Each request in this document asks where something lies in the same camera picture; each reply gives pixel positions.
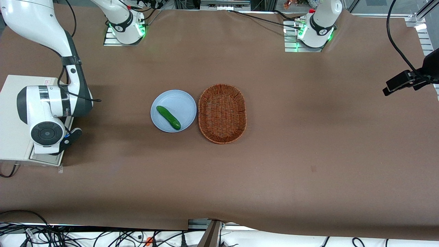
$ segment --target table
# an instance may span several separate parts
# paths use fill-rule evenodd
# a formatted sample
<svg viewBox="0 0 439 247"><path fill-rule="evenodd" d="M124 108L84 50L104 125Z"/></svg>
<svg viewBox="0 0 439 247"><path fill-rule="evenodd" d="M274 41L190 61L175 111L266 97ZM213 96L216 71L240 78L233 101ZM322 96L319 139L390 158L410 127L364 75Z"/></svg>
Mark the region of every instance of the table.
<svg viewBox="0 0 439 247"><path fill-rule="evenodd" d="M55 9L72 31L68 7ZM385 81L407 69L385 19L344 11L331 43L309 54L284 52L282 27L226 11L163 11L139 46L104 47L104 16L75 11L74 41L102 102L75 119L84 134L65 152L63 174L21 167L0 180L1 210L64 224L184 229L211 217L288 234L438 239L436 93L430 85L384 97ZM415 29L391 24L420 66ZM61 71L54 53L10 29L0 57L0 82ZM246 99L239 140L210 143L196 121L175 134L154 127L160 93L181 89L197 101L216 83Z"/></svg>

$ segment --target black cable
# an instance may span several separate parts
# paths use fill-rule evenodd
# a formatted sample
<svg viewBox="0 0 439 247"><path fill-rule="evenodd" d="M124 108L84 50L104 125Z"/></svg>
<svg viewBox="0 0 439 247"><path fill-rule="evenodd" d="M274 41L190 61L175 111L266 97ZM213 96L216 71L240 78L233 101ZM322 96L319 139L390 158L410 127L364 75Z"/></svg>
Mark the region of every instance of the black cable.
<svg viewBox="0 0 439 247"><path fill-rule="evenodd" d="M361 241L361 239L359 239L359 238L353 238L352 239L352 245L353 246L355 246L355 247L359 247L359 246L357 246L356 244L355 244L355 240L358 240L360 243L361 243L361 245L363 246L363 247L365 247L364 246L364 243Z"/></svg>
<svg viewBox="0 0 439 247"><path fill-rule="evenodd" d="M67 127L65 127L65 130L67 130L68 134L72 134Z"/></svg>
<svg viewBox="0 0 439 247"><path fill-rule="evenodd" d="M72 32L72 35L71 35L72 38L73 38L73 36L74 36L75 33L76 33L76 15L75 15L75 12L74 12L72 6L71 6L70 3L68 2L68 0L65 0L65 2L66 2L67 5L70 7L70 10L72 11L72 15L73 15L73 20L75 21L75 28L73 29L73 32Z"/></svg>
<svg viewBox="0 0 439 247"><path fill-rule="evenodd" d="M157 244L157 247L159 247L160 245L166 243L166 242L167 242L168 240L170 240L170 239L173 239L173 238L175 238L175 237L180 236L181 234L188 233L188 232L195 232L195 230L190 230L190 231L180 232L180 233L178 233L178 234L176 234L176 235L174 235L174 236L172 236L172 237L169 237L168 239L164 240L163 242Z"/></svg>
<svg viewBox="0 0 439 247"><path fill-rule="evenodd" d="M14 172L15 172L15 169L17 168L17 166L18 165L14 164L14 167L12 167L12 171L11 171L11 173L9 175L3 175L3 174L0 173L0 177L2 177L2 178L10 178L10 177L12 177L14 175Z"/></svg>
<svg viewBox="0 0 439 247"><path fill-rule="evenodd" d="M24 213L30 213L30 214L34 214L36 216L38 216L38 218L40 218L40 220L42 220L44 222L44 224L46 224L46 226L49 226L49 223L46 221L46 219L44 219L41 215L39 215L38 213L34 212L34 211L30 211L30 210L23 210L23 209L14 209L14 210L8 210L5 212L1 212L0 215L2 214L7 214L7 213L13 213L13 212L24 212Z"/></svg>
<svg viewBox="0 0 439 247"><path fill-rule="evenodd" d="M240 15L248 16L248 17L251 17L251 18L254 18L254 19L258 19L258 20L261 20L261 21L265 21L265 22L273 23L273 24L276 24L276 25L286 26L286 27L291 27L291 28L294 28L294 29L300 30L300 28L297 27L297 26L285 25L285 24L282 24L282 23L273 22L273 21L270 21L270 20L262 19L262 18L259 18L259 17L256 17L256 16L252 16L252 15L244 14L244 13L241 13L241 12L238 12L238 11L234 11L234 10L228 10L228 11L229 11L229 12L233 12L233 13L237 13L237 14L240 14Z"/></svg>
<svg viewBox="0 0 439 247"><path fill-rule="evenodd" d="M328 243L329 237L326 237L325 242L323 243L322 247L326 247L326 244Z"/></svg>
<svg viewBox="0 0 439 247"><path fill-rule="evenodd" d="M148 20L148 19L152 16L152 14L154 13L154 11L156 11L156 9L153 9L153 10L151 11L151 13L149 14L149 16L148 16L148 17L145 17L144 19L141 19L141 21Z"/></svg>
<svg viewBox="0 0 439 247"><path fill-rule="evenodd" d="M273 12L280 14L283 18L285 18L287 20L294 21L294 18L290 18L290 17L284 15L284 13L280 12L279 10L275 9L275 10L273 10Z"/></svg>
<svg viewBox="0 0 439 247"><path fill-rule="evenodd" d="M150 10L150 9L152 9L153 7L151 7L151 8L149 8L149 9L146 9L146 10L137 10L137 9L135 9L135 8L133 8L132 6L128 6L126 3L124 3L122 0L119 0L119 2L121 2L123 5L125 5L126 6L126 8L127 8L127 10L129 11L129 9L132 9L132 10L134 10L134 11L136 11L136 12L146 12L146 11L148 11L148 10Z"/></svg>
<svg viewBox="0 0 439 247"><path fill-rule="evenodd" d="M94 102L101 102L101 101L102 101L101 99L98 99L98 98L97 98L97 99L86 98L86 97L83 97L83 96L80 96L80 95L74 94L74 93L69 92L68 90L66 90L64 87L66 87L67 85L62 86L62 85L60 84L60 82L61 82L61 77L64 75L64 71L65 71L65 70L66 70L65 66L62 66L61 74L59 75L59 77L58 77L58 81L57 81L57 85L58 85L59 88L61 88L62 90L66 91L68 94L73 95L73 96L76 96L76 97L78 97L78 98L82 98L82 99L85 99L85 100L88 100L88 101L94 101Z"/></svg>
<svg viewBox="0 0 439 247"><path fill-rule="evenodd" d="M421 75L415 69L415 67L410 63L410 61L406 58L404 53L397 47L395 42L393 41L392 35L390 34L390 14L392 13L392 9L393 9L393 6L395 5L395 2L396 2L396 0L393 0L392 4L390 4L389 13L387 14L387 19L386 19L387 37L389 38L390 43L392 44L393 48L395 48L395 50L399 53L399 55L403 58L403 60L406 62L406 64L410 67L410 69L413 71L413 73L415 73L419 78L421 78L422 80L425 80L428 83L439 84L439 82L432 81L432 80L426 78L425 76Z"/></svg>

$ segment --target cucumber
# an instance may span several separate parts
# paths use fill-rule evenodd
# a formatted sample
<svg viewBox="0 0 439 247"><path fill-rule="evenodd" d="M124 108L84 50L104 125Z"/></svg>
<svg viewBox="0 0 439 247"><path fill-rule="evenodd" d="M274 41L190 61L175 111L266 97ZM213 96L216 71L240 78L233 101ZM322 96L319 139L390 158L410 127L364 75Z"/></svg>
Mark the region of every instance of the cucumber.
<svg viewBox="0 0 439 247"><path fill-rule="evenodd" d="M157 111L171 124L172 128L179 130L181 129L180 122L175 118L165 107L158 105L156 107Z"/></svg>

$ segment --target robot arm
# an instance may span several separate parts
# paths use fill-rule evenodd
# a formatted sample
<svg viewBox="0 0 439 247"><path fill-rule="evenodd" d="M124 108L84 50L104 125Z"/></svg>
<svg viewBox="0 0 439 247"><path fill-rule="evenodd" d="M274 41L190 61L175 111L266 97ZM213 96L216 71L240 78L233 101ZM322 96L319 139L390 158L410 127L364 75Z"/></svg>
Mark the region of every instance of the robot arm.
<svg viewBox="0 0 439 247"><path fill-rule="evenodd" d="M107 17L117 40L123 44L137 44L146 34L144 15L128 9L123 0L91 0Z"/></svg>
<svg viewBox="0 0 439 247"><path fill-rule="evenodd" d="M297 38L309 47L322 47L334 31L334 23L342 12L340 0L320 0L314 13L308 13L296 22L302 29L297 32Z"/></svg>
<svg viewBox="0 0 439 247"><path fill-rule="evenodd" d="M35 153L59 153L81 134L79 130L70 139L65 137L59 117L84 116L93 107L73 39L56 20L51 0L0 0L0 5L13 31L55 51L67 69L68 86L28 86L17 96L18 115L29 125Z"/></svg>

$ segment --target plate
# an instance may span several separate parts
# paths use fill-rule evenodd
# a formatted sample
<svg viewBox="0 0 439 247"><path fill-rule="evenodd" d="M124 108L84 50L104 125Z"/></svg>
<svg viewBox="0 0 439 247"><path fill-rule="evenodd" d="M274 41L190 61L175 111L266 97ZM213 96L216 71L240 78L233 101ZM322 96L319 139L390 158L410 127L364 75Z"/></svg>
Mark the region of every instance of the plate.
<svg viewBox="0 0 439 247"><path fill-rule="evenodd" d="M161 105L180 122L181 129L172 128L171 124L157 111ZM197 104L190 94L181 90L169 90L159 95L151 106L151 119L160 130L168 133L180 132L189 127L197 115Z"/></svg>

